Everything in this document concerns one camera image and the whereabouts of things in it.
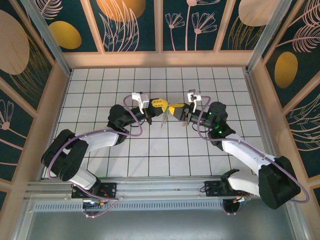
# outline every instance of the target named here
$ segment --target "purple cable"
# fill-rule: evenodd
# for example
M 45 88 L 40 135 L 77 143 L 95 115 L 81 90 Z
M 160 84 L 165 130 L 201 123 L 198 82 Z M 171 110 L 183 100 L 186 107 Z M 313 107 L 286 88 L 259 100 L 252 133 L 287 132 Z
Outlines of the purple cable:
M 134 115 L 134 113 L 130 110 L 130 108 L 128 107 L 128 105 L 126 104 L 126 100 L 131 97 L 131 95 L 128 95 L 126 96 L 124 99 L 123 99 L 123 105 L 124 105 L 124 108 L 130 113 L 130 115 L 133 117 L 133 119 L 135 120 L 135 122 L 138 124 L 138 127 L 140 129 L 140 133 L 138 134 L 129 134 L 129 133 L 124 133 L 124 132 L 120 132 L 120 131 L 115 131 L 115 130 L 97 130 L 97 131 L 91 131 L 91 132 L 88 132 L 88 133 L 84 133 L 82 135 L 79 135 L 79 136 L 75 136 L 74 138 L 71 138 L 68 142 L 66 142 L 57 152 L 56 154 L 53 156 L 49 166 L 48 166 L 48 178 L 49 179 L 57 179 L 58 177 L 52 177 L 50 175 L 50 172 L 51 172 L 51 168 L 52 166 L 54 165 L 55 161 L 57 160 L 59 154 L 69 145 L 71 144 L 72 142 L 74 142 L 75 140 L 77 139 L 80 139 L 80 138 L 83 138 L 83 137 L 88 137 L 88 136 L 92 136 L 92 135 L 95 135 L 95 134 L 100 134 L 100 133 L 115 133 L 115 134 L 120 134 L 120 135 L 125 135 L 125 136 L 128 136 L 128 137 L 139 137 L 142 135 L 142 127 L 141 127 L 141 124 L 139 122 L 139 120 L 137 119 L 137 117 Z M 86 193 L 87 195 L 93 197 L 93 198 L 96 198 L 96 199 L 101 199 L 101 200 L 115 200 L 116 202 L 113 203 L 110 207 L 108 207 L 106 210 L 96 214 L 96 215 L 93 215 L 93 216 L 90 216 L 90 215 L 86 215 L 87 217 L 89 218 L 95 218 L 95 217 L 99 217 L 101 216 L 102 214 L 106 213 L 107 211 L 109 211 L 111 208 L 113 208 L 118 202 L 119 202 L 119 199 L 118 198 L 110 198 L 110 197 L 101 197 L 101 196 L 98 196 L 98 195 L 95 195 L 95 194 L 92 194 L 90 193 L 89 191 L 85 190 L 84 188 L 82 188 L 81 186 L 77 185 L 77 184 L 74 184 L 72 183 L 73 185 L 75 185 L 76 187 L 78 187 L 81 191 L 83 191 L 84 193 Z
M 285 169 L 283 169 L 281 166 L 279 166 L 279 164 L 275 163 L 274 161 L 272 161 L 270 158 L 268 158 L 266 155 L 264 155 L 263 153 L 261 153 L 260 151 L 256 150 L 254 147 L 252 147 L 251 145 L 243 142 L 241 139 L 232 139 L 232 138 L 217 138 L 217 139 L 210 139 L 210 138 L 206 138 L 204 136 L 201 135 L 200 132 L 200 123 L 201 123 L 201 118 L 202 115 L 205 112 L 206 107 L 209 105 L 210 101 L 211 101 L 211 97 L 209 96 L 202 96 L 202 98 L 207 98 L 208 101 L 206 102 L 206 104 L 204 105 L 204 107 L 202 108 L 199 117 L 198 117 L 198 121 L 196 123 L 196 130 L 198 132 L 198 135 L 200 136 L 200 138 L 202 138 L 203 140 L 206 141 L 210 141 L 210 142 L 217 142 L 217 141 L 231 141 L 231 142 L 236 142 L 239 143 L 241 145 L 246 146 L 248 149 L 250 149 L 251 151 L 253 151 L 254 153 L 258 154 L 260 157 L 262 157 L 263 159 L 267 160 L 268 162 L 270 162 L 271 164 L 273 164 L 274 166 L 276 166 L 281 172 L 283 172 L 285 175 L 287 175 L 295 184 L 297 184 L 300 189 L 302 189 L 302 191 L 305 194 L 305 200 L 301 201 L 301 200 L 294 200 L 291 199 L 291 202 L 294 203 L 300 203 L 300 204 L 306 204 L 309 202 L 310 197 L 309 194 L 307 192 L 307 190 L 304 188 L 304 186 L 302 186 L 302 184 L 300 182 L 298 182 L 298 180 L 296 180 L 288 171 L 286 171 Z

